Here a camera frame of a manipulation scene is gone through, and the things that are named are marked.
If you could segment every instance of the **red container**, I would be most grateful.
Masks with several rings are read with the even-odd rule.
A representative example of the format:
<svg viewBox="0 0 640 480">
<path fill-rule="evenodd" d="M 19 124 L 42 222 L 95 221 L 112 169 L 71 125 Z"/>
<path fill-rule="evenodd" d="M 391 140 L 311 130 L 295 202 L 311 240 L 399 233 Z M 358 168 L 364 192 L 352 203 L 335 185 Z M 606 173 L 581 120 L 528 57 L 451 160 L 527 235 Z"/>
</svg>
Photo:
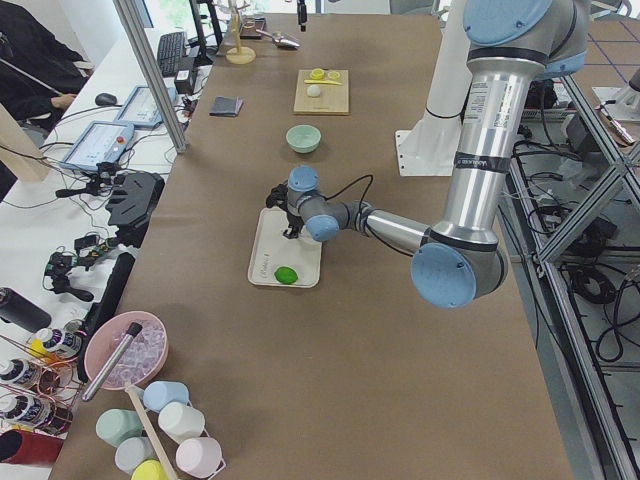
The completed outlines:
<svg viewBox="0 0 640 480">
<path fill-rule="evenodd" d="M 0 435 L 0 463 L 52 467 L 62 443 L 61 439 L 48 435 L 7 430 Z"/>
</svg>

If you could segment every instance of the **white cup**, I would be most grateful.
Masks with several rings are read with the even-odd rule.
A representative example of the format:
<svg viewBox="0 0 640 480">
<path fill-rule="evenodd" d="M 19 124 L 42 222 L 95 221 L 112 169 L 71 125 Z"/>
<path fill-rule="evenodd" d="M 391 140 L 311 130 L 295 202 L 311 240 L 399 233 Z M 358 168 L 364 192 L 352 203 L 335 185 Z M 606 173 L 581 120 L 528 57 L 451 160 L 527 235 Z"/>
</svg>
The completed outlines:
<svg viewBox="0 0 640 480">
<path fill-rule="evenodd" d="M 204 415 L 189 405 L 171 402 L 160 410 L 158 425 L 174 442 L 182 443 L 202 435 Z"/>
</svg>

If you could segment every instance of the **black jacket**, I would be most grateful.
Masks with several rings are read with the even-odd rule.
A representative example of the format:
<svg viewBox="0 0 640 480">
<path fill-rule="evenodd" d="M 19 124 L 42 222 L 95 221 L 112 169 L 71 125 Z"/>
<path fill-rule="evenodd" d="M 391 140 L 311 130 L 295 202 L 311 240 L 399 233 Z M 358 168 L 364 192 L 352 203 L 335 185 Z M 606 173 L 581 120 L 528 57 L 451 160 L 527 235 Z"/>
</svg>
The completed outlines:
<svg viewBox="0 0 640 480">
<path fill-rule="evenodd" d="M 30 73 L 62 93 L 78 93 L 86 78 L 73 62 L 82 56 L 58 42 L 24 8 L 0 0 L 0 32 L 8 38 L 13 56 L 4 49 L 2 58 Z M 52 113 L 57 120 L 62 111 L 53 108 L 55 93 L 0 62 L 0 103 L 16 119 Z"/>
</svg>

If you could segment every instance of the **white ball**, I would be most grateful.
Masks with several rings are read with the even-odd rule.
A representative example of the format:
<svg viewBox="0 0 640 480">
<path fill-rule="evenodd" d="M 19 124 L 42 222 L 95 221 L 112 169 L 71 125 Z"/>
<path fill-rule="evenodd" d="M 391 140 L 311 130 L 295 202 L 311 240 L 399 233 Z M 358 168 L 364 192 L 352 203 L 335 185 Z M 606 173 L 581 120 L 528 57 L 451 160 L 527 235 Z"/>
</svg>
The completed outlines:
<svg viewBox="0 0 640 480">
<path fill-rule="evenodd" d="M 319 85 L 309 85 L 307 87 L 307 95 L 310 97 L 319 97 L 322 94 L 322 89 Z"/>
</svg>

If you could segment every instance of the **black bottle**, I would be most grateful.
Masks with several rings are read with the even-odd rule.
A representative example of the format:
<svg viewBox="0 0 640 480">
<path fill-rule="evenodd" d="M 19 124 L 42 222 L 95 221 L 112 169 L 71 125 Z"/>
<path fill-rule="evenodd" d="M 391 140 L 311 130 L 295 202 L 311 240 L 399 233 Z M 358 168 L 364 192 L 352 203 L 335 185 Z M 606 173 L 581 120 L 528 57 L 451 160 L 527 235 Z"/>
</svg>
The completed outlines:
<svg viewBox="0 0 640 480">
<path fill-rule="evenodd" d="M 51 324 L 51 315 L 8 287 L 0 287 L 0 318 L 31 333 Z"/>
</svg>

